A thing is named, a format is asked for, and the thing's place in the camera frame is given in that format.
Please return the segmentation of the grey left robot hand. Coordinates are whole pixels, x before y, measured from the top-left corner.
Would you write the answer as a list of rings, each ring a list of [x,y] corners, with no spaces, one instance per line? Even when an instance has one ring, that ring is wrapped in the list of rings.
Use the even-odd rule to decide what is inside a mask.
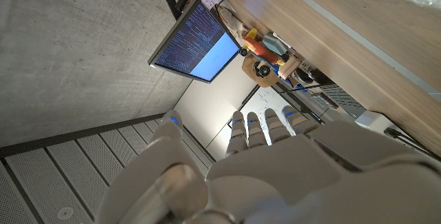
[[[440,163],[355,123],[285,107],[235,112],[223,159],[201,174],[165,114],[116,177],[97,223],[439,223]]]

